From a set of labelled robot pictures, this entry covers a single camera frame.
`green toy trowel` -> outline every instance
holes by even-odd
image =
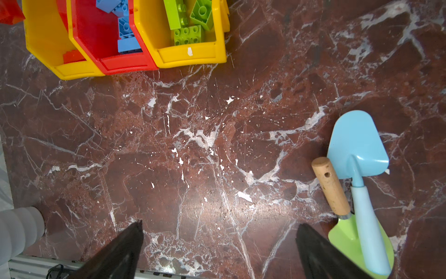
[[[330,242],[371,277],[375,279],[388,278],[388,275],[379,275],[366,268],[361,250],[361,243],[359,242],[355,215],[351,213],[347,197],[345,196],[330,159],[327,157],[319,157],[311,163],[311,166],[313,167],[316,177],[319,179],[328,204],[339,218],[336,226],[334,226],[328,233]],[[392,268],[394,262],[392,243],[381,224],[379,226],[389,264]]]

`toy building block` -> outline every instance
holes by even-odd
[[[133,31],[130,28],[130,24],[128,23],[129,17],[120,17],[118,18],[118,26],[119,26],[119,37],[121,39],[126,39],[130,37],[134,37]]]
[[[117,17],[125,17],[128,16],[128,0],[122,0],[121,4],[119,4],[114,10],[112,11]]]
[[[63,63],[68,64],[72,62],[86,61],[79,50],[68,51],[63,55]]]
[[[16,0],[0,0],[0,23],[14,25],[24,19]]]
[[[141,46],[135,37],[129,37],[118,40],[118,52],[121,54],[129,53],[132,50],[141,50]]]
[[[211,0],[195,0],[194,8],[190,13],[190,21],[194,24],[200,24],[206,31],[210,31],[214,26],[212,17]]]
[[[201,27],[201,25],[194,25],[177,29],[173,32],[173,41],[176,46],[203,42],[203,28]]]
[[[96,0],[96,8],[107,13],[113,11],[119,4],[121,4],[121,0]]]
[[[189,24],[186,5],[183,0],[164,0],[170,30],[180,29]]]

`red plastic object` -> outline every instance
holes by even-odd
[[[96,8],[94,0],[71,0],[73,37],[98,68],[106,75],[132,71],[158,70],[149,50],[142,41],[133,20],[133,0],[129,0],[130,28],[142,52],[118,52],[118,17]]]
[[[86,61],[79,50],[68,51],[63,55],[63,63],[68,64],[72,62]]]
[[[66,15],[66,0],[56,0],[57,10],[59,11],[60,18],[62,19],[63,25],[68,32],[68,18]]]
[[[14,25],[25,19],[16,0],[0,0],[0,23]]]

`marble floor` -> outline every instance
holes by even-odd
[[[12,197],[47,225],[25,253],[86,261],[142,219],[141,269],[303,278],[299,224],[326,236],[336,222],[310,162],[361,109],[390,157],[390,174],[365,183],[394,245],[391,278],[441,278],[445,2],[228,3],[226,63],[72,81],[30,55],[23,25],[0,26]]]

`lime green lego brick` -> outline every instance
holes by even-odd
[[[189,24],[186,15],[186,5],[184,5],[183,0],[164,0],[164,6],[170,30],[186,27]]]
[[[176,46],[196,44],[204,41],[204,31],[201,25],[180,28],[173,32],[173,42]]]
[[[190,13],[190,21],[194,24],[200,24],[206,31],[210,31],[214,26],[212,17],[212,1],[196,0],[194,9]]]

